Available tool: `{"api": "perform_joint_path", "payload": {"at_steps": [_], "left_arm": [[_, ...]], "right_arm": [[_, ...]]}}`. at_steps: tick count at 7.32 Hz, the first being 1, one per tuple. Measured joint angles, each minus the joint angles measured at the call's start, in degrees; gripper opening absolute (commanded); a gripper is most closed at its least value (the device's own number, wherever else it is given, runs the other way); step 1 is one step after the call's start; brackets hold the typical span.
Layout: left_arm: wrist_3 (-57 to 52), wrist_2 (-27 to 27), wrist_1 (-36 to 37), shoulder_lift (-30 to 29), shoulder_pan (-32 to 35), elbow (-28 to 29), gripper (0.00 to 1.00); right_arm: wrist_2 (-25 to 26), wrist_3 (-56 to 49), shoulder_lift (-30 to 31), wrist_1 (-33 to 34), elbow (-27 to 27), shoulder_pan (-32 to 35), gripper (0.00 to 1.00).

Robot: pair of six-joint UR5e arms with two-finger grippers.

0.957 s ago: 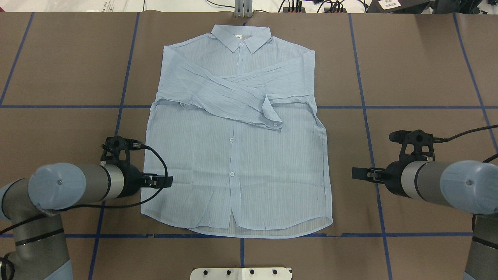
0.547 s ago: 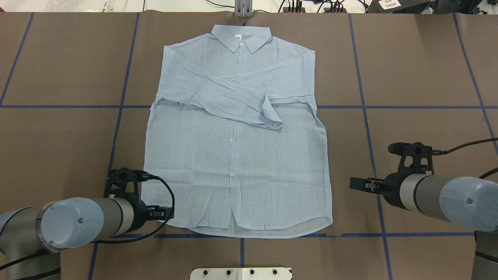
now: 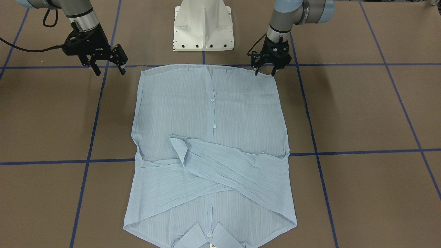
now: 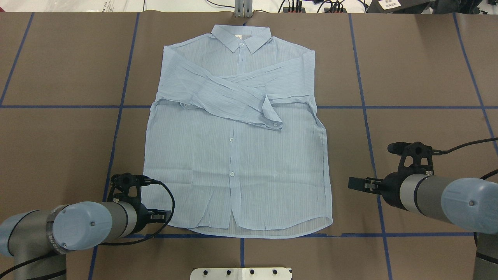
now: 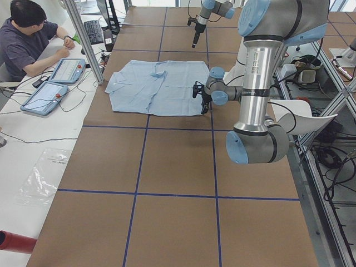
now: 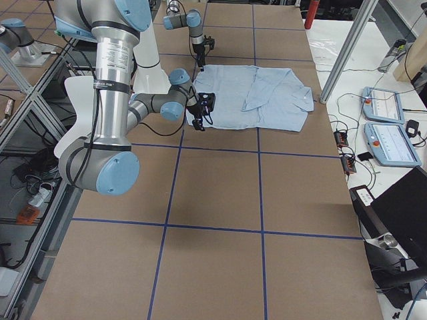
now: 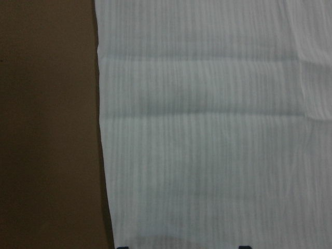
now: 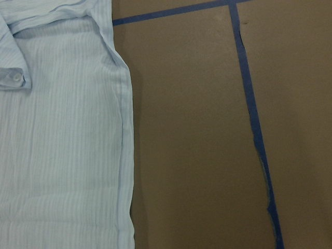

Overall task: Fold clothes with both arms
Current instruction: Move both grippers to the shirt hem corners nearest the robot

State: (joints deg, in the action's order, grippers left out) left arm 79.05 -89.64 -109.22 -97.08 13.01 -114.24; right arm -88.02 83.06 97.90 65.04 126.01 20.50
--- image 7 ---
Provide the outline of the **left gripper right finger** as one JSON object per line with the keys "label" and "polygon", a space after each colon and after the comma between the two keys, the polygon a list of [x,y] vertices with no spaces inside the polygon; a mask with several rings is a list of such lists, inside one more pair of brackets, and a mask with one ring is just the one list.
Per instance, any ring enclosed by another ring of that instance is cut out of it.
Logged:
{"label": "left gripper right finger", "polygon": [[238,249],[252,249],[250,245],[239,245]]}

